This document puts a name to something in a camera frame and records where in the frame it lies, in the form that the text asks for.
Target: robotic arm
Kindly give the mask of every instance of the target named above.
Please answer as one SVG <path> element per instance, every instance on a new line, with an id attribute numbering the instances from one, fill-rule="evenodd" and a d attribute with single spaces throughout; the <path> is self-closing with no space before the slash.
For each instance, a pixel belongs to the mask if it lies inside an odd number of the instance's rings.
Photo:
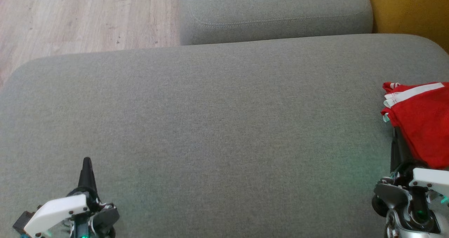
<path id="1" fill-rule="evenodd" d="M 70 238 L 114 238 L 113 225 L 120 215 L 112 203 L 102 203 L 98 197 L 92 162 L 83 161 L 78 187 L 66 197 L 50 200 L 36 212 L 25 211 L 13 228 L 23 238 L 50 237 L 50 228 L 59 222 L 69 221 Z"/>
<path id="2" fill-rule="evenodd" d="M 436 193 L 449 195 L 449 171 L 415 160 L 399 128 L 393 131 L 391 175 L 374 189 L 372 206 L 386 217 L 385 238 L 449 238 L 449 222 L 429 209 Z"/>

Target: white stripe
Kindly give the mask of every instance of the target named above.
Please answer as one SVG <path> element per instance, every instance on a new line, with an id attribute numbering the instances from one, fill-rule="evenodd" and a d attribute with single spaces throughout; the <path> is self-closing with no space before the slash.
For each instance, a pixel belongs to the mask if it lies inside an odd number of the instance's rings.
<path id="1" fill-rule="evenodd" d="M 393 96 L 396 96 L 399 93 L 401 93 L 401 91 L 398 91 L 397 93 L 387 93 L 384 95 L 384 97 L 385 97 L 385 99 L 391 99 Z"/>
<path id="2" fill-rule="evenodd" d="M 393 90 L 393 89 L 395 89 L 396 87 L 398 87 L 399 85 L 401 85 L 401 84 L 399 84 L 398 82 L 396 82 L 396 83 L 390 83 L 390 88 Z"/>
<path id="3" fill-rule="evenodd" d="M 438 88 L 442 88 L 442 87 L 444 87 L 444 85 L 442 83 L 434 83 L 434 84 L 417 86 L 417 87 L 411 88 L 407 91 L 403 91 L 402 93 L 398 93 L 398 94 L 390 97 L 389 99 L 386 99 L 385 102 L 383 102 L 383 104 L 386 107 L 391 108 L 395 104 L 398 104 L 399 102 L 403 102 L 407 99 L 410 99 L 411 97 L 413 97 L 415 95 L 424 93 L 426 91 L 431 91 L 431 90 L 435 90 Z"/>

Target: yellow wall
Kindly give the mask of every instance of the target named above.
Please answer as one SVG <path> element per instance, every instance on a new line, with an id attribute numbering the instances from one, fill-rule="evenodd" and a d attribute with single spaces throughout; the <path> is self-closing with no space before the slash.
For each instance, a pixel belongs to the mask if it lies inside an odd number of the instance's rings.
<path id="1" fill-rule="evenodd" d="M 371 0 L 375 33 L 427 37 L 449 53 L 449 0 Z"/>

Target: red cloth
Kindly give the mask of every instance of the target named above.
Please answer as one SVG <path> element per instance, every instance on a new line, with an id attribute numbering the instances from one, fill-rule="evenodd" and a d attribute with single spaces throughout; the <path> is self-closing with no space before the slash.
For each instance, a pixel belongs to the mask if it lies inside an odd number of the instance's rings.
<path id="1" fill-rule="evenodd" d="M 387 107 L 382 115 L 401 129 L 414 158 L 433 169 L 448 167 L 449 82 L 414 86 L 386 82 L 383 88 Z"/>

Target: sofa cushion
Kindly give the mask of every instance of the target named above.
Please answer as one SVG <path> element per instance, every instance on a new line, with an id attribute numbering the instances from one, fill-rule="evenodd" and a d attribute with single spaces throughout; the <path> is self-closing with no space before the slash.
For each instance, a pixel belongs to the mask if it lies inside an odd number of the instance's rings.
<path id="1" fill-rule="evenodd" d="M 182 45 L 371 33 L 369 0 L 180 0 Z"/>
<path id="2" fill-rule="evenodd" d="M 383 234 L 384 81 L 449 80 L 412 35 L 342 35 L 31 61 L 0 93 L 0 232 L 90 156 L 117 237 Z"/>

